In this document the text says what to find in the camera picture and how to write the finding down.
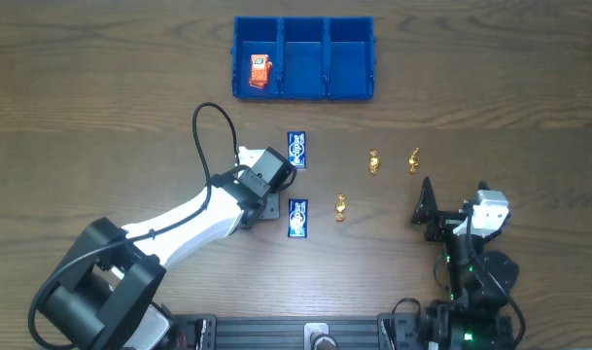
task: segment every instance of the wooden table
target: wooden table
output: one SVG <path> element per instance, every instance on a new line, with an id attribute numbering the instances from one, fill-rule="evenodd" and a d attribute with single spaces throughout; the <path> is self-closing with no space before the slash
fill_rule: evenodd
<path id="1" fill-rule="evenodd" d="M 369 102 L 243 102 L 230 87 L 234 16 L 374 16 Z M 592 1 L 0 1 L 0 349 L 35 349 L 26 313 L 91 221 L 152 218 L 203 184 L 190 116 L 211 100 L 241 145 L 309 167 L 281 219 L 209 244 L 156 300 L 219 316 L 377 315 L 402 297 L 447 298 L 439 244 L 409 222 L 423 177 L 455 210 L 487 180 L 512 217 L 488 245 L 520 265 L 522 348 L 592 347 Z M 211 171 L 230 136 L 203 111 Z M 421 148 L 410 175 L 407 159 Z M 367 171 L 379 151 L 378 175 Z M 347 219 L 334 221 L 336 194 Z M 287 238 L 289 197 L 309 237 Z M 63 339 L 42 317 L 51 341 Z"/>

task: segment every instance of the gold candy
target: gold candy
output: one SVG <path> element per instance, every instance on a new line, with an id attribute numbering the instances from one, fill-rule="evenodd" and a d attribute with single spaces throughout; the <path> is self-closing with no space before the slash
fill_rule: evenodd
<path id="1" fill-rule="evenodd" d="M 412 156 L 408 159 L 408 164 L 410 164 L 410 174 L 416 173 L 416 167 L 419 166 L 419 157 L 417 154 L 419 153 L 419 148 L 417 147 L 414 152 L 412 152 Z"/>
<path id="2" fill-rule="evenodd" d="M 371 175 L 375 175 L 377 167 L 380 166 L 380 158 L 377 157 L 377 151 L 373 149 L 369 151 L 369 154 L 371 155 L 369 158 L 369 171 L 371 172 Z"/>
<path id="3" fill-rule="evenodd" d="M 338 201 L 336 202 L 336 204 L 334 204 L 334 210 L 336 211 L 336 221 L 338 223 L 342 222 L 343 220 L 345 220 L 345 216 L 343 215 L 343 212 L 345 211 L 345 195 L 339 193 L 338 194 Z"/>

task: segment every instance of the blue wrapper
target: blue wrapper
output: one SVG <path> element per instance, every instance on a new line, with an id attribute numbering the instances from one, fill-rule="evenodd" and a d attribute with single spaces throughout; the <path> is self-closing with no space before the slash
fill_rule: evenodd
<path id="1" fill-rule="evenodd" d="M 290 238 L 306 238 L 308 227 L 308 199 L 289 199 Z"/>
<path id="2" fill-rule="evenodd" d="M 304 131 L 289 131 L 287 133 L 289 162 L 296 169 L 306 168 L 306 143 L 304 135 Z"/>

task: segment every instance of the wood grain surface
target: wood grain surface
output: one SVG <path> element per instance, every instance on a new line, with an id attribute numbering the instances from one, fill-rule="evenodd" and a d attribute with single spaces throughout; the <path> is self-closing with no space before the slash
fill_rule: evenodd
<path id="1" fill-rule="evenodd" d="M 373 99 L 234 99 L 240 15 L 374 16 Z M 7 0 L 0 349 L 37 348 L 30 300 L 91 221 L 143 221 L 200 191 L 190 116 L 206 100 L 251 149 L 286 152 L 286 132 L 306 130 L 309 167 L 282 196 L 281 219 L 182 262 L 158 302 L 219 316 L 377 315 L 402 297 L 445 298 L 432 276 L 441 246 L 408 222 L 421 181 L 431 176 L 439 207 L 454 210 L 487 180 L 511 205 L 488 246 L 520 265 L 521 348 L 592 347 L 592 0 Z M 224 120 L 207 110 L 199 126 L 211 170 L 229 169 Z M 309 199 L 306 240 L 287 238 L 289 197 Z"/>

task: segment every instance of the blue plastic container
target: blue plastic container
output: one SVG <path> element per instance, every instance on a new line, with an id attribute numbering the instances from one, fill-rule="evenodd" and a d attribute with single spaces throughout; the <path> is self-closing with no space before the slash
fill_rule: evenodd
<path id="1" fill-rule="evenodd" d="M 233 95 L 238 98 L 359 100 L 373 96 L 373 17 L 236 17 Z M 263 89 L 250 87 L 250 56 L 272 62 Z"/>

